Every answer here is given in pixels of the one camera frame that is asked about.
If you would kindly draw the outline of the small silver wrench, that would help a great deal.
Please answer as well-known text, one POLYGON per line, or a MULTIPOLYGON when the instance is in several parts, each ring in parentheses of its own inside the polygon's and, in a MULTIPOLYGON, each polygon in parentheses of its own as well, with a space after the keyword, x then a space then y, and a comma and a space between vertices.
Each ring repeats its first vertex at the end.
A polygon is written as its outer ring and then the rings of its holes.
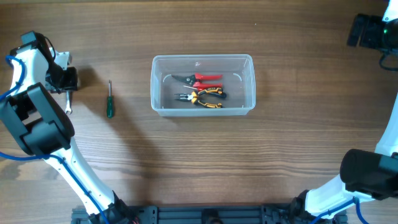
POLYGON ((65 113, 66 114, 72 114, 72 108, 71 108, 71 91, 66 92, 66 108, 65 108, 65 113))

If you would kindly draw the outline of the green handled screwdriver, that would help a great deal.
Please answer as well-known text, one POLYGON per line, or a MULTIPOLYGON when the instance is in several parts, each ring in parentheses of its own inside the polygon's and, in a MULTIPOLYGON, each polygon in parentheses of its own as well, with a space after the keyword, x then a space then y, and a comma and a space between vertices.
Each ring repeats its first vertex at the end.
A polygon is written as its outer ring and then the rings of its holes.
POLYGON ((108 80, 108 97, 107 97, 106 114, 108 118, 112 118, 114 116, 114 100, 112 95, 111 80, 108 80))

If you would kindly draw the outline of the red handled cutting pliers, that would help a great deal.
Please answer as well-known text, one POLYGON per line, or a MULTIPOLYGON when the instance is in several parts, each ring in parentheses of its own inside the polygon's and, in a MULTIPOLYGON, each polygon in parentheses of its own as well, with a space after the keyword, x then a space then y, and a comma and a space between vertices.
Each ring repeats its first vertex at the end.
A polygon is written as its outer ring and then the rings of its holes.
POLYGON ((187 86, 198 88, 198 90, 223 87, 222 83, 203 83, 203 81, 220 80, 223 77, 222 75, 203 75, 201 73, 195 73, 186 77, 180 75, 171 75, 171 77, 179 82, 185 83, 187 86))

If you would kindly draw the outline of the orange black pliers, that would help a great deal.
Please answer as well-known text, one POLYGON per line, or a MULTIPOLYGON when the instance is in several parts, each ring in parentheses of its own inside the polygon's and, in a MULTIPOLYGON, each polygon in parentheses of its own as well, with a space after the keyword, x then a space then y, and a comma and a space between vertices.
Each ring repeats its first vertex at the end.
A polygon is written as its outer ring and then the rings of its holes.
POLYGON ((222 103, 214 103, 208 101, 211 97, 219 100, 224 100, 227 94, 220 87, 211 87, 204 90, 194 90, 191 93, 176 93, 175 99, 178 101, 190 102, 196 106, 202 106, 204 108, 222 108, 222 103))

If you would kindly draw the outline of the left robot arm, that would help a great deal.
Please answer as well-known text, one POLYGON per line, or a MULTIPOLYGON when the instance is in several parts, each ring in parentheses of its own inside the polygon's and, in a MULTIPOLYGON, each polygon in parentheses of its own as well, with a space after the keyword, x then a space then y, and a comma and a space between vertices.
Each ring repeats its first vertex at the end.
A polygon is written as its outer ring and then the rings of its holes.
POLYGON ((83 202, 89 223, 139 223, 139 217, 104 184, 78 150, 75 130, 52 97, 78 88, 69 52, 57 52, 41 33, 21 36, 6 56, 12 85, 1 95, 1 121, 25 152, 24 160, 52 166, 83 202))

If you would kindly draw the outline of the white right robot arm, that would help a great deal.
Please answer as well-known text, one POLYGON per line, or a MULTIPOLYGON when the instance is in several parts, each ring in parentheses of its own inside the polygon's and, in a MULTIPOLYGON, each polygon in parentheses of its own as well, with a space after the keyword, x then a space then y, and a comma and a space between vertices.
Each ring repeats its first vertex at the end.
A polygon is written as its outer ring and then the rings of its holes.
MULTIPOLYGON (((382 53, 379 65, 390 72, 384 60, 397 55, 397 19, 358 14, 353 21, 347 44, 382 53)), ((340 173, 317 189, 305 190, 294 198, 288 209, 291 223, 326 223, 354 206, 364 223, 360 204, 397 197, 397 106, 382 138, 373 152, 349 150, 340 165, 340 173)))

